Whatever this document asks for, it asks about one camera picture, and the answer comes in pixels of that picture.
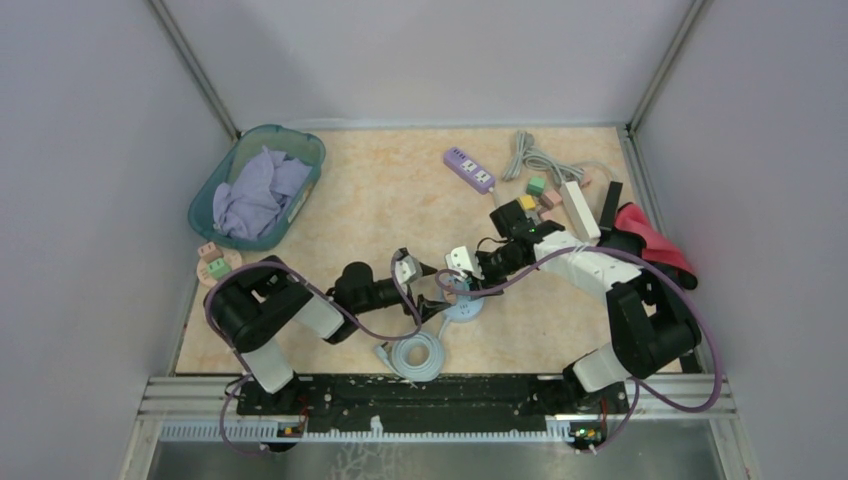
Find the yellow plug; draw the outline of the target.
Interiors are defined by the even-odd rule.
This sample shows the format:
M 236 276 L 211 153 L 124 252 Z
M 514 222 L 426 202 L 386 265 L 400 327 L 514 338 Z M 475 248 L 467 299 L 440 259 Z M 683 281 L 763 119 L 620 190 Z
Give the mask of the yellow plug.
M 535 212 L 538 209 L 537 200 L 532 195 L 521 195 L 516 198 L 516 201 L 524 212 Z

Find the purple power strip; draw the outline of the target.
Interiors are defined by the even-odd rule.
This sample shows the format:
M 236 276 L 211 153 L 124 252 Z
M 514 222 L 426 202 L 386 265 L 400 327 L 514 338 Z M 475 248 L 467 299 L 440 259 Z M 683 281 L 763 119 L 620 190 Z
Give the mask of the purple power strip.
M 481 195 L 494 191 L 496 179 L 479 162 L 458 147 L 444 152 L 443 163 Z

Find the blue round socket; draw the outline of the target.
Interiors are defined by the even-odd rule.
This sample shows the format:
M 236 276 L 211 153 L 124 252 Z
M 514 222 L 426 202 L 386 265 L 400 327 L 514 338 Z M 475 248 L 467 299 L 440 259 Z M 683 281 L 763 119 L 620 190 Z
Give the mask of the blue round socket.
M 485 304 L 482 297 L 457 295 L 446 290 L 442 291 L 442 299 L 449 303 L 449 307 L 442 312 L 443 320 L 448 324 L 474 321 L 480 316 Z

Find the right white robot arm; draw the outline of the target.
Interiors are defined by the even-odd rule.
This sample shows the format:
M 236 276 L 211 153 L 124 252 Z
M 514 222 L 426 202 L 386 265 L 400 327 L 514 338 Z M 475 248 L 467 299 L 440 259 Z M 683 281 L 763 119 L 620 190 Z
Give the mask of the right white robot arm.
M 590 411 L 603 389 L 628 378 L 645 379 L 701 343 L 702 333 L 669 271 L 620 259 L 617 249 L 593 247 L 555 221 L 535 222 L 518 201 L 489 215 L 502 244 L 478 250 L 473 286 L 486 295 L 532 267 L 559 275 L 606 308 L 610 340 L 564 369 L 563 398 L 576 412 Z

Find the black power strip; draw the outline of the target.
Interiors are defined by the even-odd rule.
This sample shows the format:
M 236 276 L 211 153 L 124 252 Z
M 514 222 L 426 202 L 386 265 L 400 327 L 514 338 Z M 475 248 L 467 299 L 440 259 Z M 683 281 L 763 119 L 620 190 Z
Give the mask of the black power strip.
M 615 226 L 615 220 L 619 209 L 619 200 L 623 191 L 623 183 L 610 181 L 605 196 L 597 225 L 601 235 L 611 233 Z

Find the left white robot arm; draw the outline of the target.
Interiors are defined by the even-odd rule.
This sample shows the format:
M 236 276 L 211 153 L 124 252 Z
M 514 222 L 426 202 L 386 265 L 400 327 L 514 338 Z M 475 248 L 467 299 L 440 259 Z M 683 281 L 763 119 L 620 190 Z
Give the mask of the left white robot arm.
M 259 384 L 263 404 L 285 414 L 300 399 L 295 370 L 276 341 L 285 326 L 296 322 L 325 342 L 338 344 L 363 330 L 360 315 L 398 306 L 421 328 L 451 306 L 412 292 L 415 281 L 435 272 L 400 249 L 388 278 L 377 279 L 370 265 L 352 262 L 322 291 L 279 257 L 269 256 L 222 277 L 204 297 L 204 316 L 247 376 Z

